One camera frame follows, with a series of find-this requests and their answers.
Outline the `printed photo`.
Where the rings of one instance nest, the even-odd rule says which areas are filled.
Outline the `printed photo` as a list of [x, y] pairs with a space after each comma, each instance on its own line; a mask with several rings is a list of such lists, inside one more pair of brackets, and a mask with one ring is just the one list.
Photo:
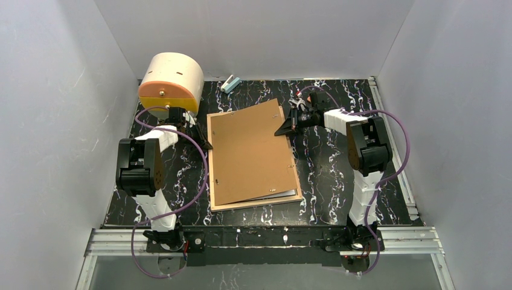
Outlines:
[[251, 198], [251, 199], [247, 199], [246, 201], [257, 201], [257, 200], [262, 200], [262, 199], [282, 198], [282, 197], [288, 197], [288, 196], [294, 196], [294, 195], [296, 195], [296, 190], [295, 189], [288, 190], [288, 191], [285, 191], [285, 192], [274, 193], [272, 195], [261, 196], [261, 197], [257, 197], [257, 198]]

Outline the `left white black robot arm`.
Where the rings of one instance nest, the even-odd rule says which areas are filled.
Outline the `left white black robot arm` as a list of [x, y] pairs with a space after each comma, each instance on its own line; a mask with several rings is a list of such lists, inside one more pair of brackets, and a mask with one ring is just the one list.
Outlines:
[[143, 233], [149, 241], [168, 251], [186, 251], [186, 240], [177, 210], [166, 201], [164, 163], [162, 153], [184, 138], [194, 145], [201, 155], [213, 149], [206, 135], [189, 111], [180, 107], [164, 108], [168, 117], [159, 126], [150, 126], [149, 132], [120, 140], [118, 145], [116, 187], [132, 197], [146, 214], [151, 226]]

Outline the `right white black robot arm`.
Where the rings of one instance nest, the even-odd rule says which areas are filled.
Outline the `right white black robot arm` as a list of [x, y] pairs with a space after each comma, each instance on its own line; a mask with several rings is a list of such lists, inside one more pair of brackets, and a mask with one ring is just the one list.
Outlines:
[[325, 251], [361, 250], [364, 256], [382, 251], [376, 218], [377, 194], [392, 160], [392, 149], [382, 117], [363, 117], [336, 108], [323, 95], [310, 93], [309, 101], [289, 99], [290, 110], [276, 136], [291, 137], [308, 127], [323, 127], [347, 138], [348, 161], [354, 173], [353, 201], [347, 224], [328, 232], [318, 245]]

